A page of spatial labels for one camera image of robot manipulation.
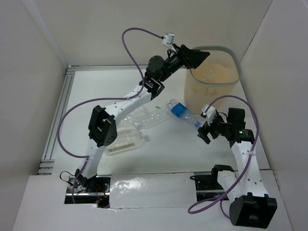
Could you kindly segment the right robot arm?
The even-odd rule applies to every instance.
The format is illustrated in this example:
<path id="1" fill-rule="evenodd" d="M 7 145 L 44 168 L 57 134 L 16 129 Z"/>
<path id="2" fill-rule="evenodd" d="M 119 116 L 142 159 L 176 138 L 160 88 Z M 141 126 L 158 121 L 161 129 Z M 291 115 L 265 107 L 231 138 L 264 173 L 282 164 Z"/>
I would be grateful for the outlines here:
<path id="1" fill-rule="evenodd" d="M 206 122 L 198 129 L 198 136 L 207 144 L 219 136 L 226 138 L 239 171 L 236 176 L 232 167 L 216 165 L 210 177 L 212 187 L 227 193 L 232 225 L 266 229 L 277 210 L 277 201 L 262 182 L 253 147 L 256 139 L 245 127 L 244 109 L 229 108 L 224 120 L 216 108 L 205 105 L 201 116 Z"/>

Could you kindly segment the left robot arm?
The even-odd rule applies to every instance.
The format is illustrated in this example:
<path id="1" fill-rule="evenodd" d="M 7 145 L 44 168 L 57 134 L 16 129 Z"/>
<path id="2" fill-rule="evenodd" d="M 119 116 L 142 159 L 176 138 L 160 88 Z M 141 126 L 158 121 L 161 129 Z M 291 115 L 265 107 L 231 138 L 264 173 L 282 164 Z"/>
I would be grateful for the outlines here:
<path id="1" fill-rule="evenodd" d="M 90 192 L 95 186 L 98 164 L 106 147 L 117 138 L 117 125 L 138 107 L 149 103 L 164 89 L 163 82 L 181 67 L 198 68 L 210 56 L 210 52 L 189 49 L 185 45 L 174 46 L 167 51 L 168 57 L 153 56 L 145 71 L 143 82 L 123 100 L 106 107 L 95 106 L 89 122 L 89 142 L 86 149 L 88 157 L 85 166 L 77 169 L 75 177 L 78 187 Z"/>

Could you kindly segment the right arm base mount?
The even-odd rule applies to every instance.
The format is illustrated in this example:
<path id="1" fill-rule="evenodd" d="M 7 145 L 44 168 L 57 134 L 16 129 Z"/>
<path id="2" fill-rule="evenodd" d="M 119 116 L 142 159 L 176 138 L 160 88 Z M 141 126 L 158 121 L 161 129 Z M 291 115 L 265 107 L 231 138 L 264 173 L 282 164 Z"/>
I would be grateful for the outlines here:
<path id="1" fill-rule="evenodd" d="M 218 172 L 219 171 L 231 171 L 233 168 L 227 165 L 214 165 L 211 173 L 197 173 L 190 176 L 190 179 L 194 181 L 196 188 L 196 198 L 200 202 L 205 199 L 210 199 L 214 201 L 217 197 L 224 194 L 225 190 L 218 183 Z"/>

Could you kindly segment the red cap small bottle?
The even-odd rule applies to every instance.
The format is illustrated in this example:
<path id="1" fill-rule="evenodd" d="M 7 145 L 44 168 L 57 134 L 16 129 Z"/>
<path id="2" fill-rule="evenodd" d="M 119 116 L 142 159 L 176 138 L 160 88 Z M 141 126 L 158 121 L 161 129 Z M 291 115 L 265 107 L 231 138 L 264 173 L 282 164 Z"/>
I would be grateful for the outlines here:
<path id="1" fill-rule="evenodd" d="M 209 87 L 204 90 L 205 96 L 215 96 L 217 93 L 217 89 L 214 87 Z"/>

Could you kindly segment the crushed clear bottle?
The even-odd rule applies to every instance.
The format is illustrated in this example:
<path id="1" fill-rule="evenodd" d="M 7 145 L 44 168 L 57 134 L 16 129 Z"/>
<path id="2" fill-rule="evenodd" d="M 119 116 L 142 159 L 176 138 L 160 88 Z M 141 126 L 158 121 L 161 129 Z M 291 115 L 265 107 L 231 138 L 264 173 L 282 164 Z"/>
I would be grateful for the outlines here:
<path id="1" fill-rule="evenodd" d="M 119 123 L 119 127 L 130 127 L 148 114 L 149 110 L 141 106 L 123 118 Z"/>

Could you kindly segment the large square clear bottle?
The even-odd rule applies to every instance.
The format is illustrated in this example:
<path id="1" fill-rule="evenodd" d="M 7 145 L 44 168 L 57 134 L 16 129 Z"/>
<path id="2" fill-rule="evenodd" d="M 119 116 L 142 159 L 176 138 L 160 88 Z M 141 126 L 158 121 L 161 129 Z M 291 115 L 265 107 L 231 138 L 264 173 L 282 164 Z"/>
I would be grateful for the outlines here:
<path id="1" fill-rule="evenodd" d="M 128 149 L 137 147 L 143 140 L 146 140 L 147 135 L 142 130 L 136 128 L 120 128 L 117 131 L 117 138 L 108 145 L 105 149 L 106 154 L 116 154 Z"/>

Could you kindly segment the long clear bottle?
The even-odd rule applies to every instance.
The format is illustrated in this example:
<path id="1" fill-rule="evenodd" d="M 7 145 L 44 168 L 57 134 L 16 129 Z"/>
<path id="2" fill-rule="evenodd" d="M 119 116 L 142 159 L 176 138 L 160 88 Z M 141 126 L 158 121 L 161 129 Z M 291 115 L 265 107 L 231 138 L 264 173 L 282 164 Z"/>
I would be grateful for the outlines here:
<path id="1" fill-rule="evenodd" d="M 136 129 L 148 129 L 168 119 L 170 119 L 170 116 L 167 110 L 165 108 L 158 108 L 135 122 L 134 127 Z"/>

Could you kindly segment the blue label clear bottle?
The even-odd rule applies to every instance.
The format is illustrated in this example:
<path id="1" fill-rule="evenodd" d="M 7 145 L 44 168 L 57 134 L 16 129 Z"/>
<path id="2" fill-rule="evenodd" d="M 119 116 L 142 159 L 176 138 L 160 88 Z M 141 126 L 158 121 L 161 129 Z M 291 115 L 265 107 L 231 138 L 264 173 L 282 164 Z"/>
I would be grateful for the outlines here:
<path id="1" fill-rule="evenodd" d="M 197 116 L 193 114 L 186 106 L 175 99 L 171 99 L 166 104 L 166 110 L 171 115 L 174 116 L 190 126 L 198 129 L 201 125 Z"/>

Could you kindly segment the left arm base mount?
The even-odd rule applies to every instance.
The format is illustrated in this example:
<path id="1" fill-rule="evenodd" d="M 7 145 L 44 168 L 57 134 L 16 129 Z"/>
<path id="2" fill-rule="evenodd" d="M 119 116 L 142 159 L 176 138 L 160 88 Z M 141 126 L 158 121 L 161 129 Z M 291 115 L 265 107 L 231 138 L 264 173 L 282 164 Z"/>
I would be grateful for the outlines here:
<path id="1" fill-rule="evenodd" d="M 94 204 L 98 208 L 110 208 L 110 176 L 97 176 L 94 184 L 86 188 L 78 181 L 74 183 L 75 176 L 68 171 L 62 171 L 59 178 L 67 185 L 64 204 Z"/>

